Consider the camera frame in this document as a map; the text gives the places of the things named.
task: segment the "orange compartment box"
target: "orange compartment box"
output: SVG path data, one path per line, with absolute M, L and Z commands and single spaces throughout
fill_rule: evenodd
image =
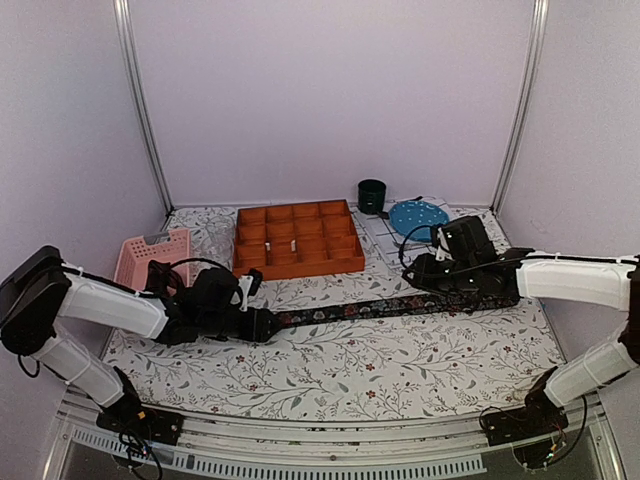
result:
M 238 210 L 233 273 L 283 280 L 364 270 L 345 200 Z

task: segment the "pink plastic basket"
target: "pink plastic basket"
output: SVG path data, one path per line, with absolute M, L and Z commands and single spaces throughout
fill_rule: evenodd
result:
M 130 238 L 122 244 L 114 280 L 134 290 L 144 290 L 149 260 L 173 263 L 190 257 L 191 234 L 188 228 Z M 176 272 L 188 286 L 191 279 L 189 264 L 179 266 Z

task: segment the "white wall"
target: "white wall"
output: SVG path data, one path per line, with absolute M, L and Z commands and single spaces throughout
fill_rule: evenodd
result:
M 389 196 L 491 203 L 532 0 L 138 0 L 178 205 Z
M 111 275 L 122 241 L 162 222 L 112 2 L 1 0 L 0 12 L 0 278 L 43 244 Z M 2 348 L 0 371 L 0 478 L 34 480 L 63 386 L 28 379 Z
M 640 252 L 640 3 L 551 2 L 533 103 L 502 213 L 515 244 Z M 549 302 L 569 357 L 623 315 Z M 601 394 L 629 479 L 639 478 L 640 372 Z

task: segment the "floral tablecloth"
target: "floral tablecloth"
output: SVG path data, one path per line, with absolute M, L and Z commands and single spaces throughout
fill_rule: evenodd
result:
M 185 208 L 194 255 L 230 264 L 236 208 Z M 479 215 L 498 250 L 508 246 L 493 214 Z M 357 224 L 363 273 L 265 282 L 254 306 L 290 310 L 416 292 L 391 272 Z M 116 330 L 105 361 L 143 401 L 189 411 L 309 421 L 438 417 L 521 403 L 562 362 L 537 303 L 474 314 L 440 313 L 285 330 L 266 345 L 201 339 L 165 347 Z

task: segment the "blue polka dot plate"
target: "blue polka dot plate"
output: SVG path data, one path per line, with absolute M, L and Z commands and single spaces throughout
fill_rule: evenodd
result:
M 440 207 L 430 203 L 409 200 L 396 203 L 391 207 L 389 221 L 396 232 L 406 237 L 411 230 L 420 225 L 443 225 L 449 223 L 449 215 Z M 431 243 L 430 229 L 421 228 L 411 235 L 411 240 Z

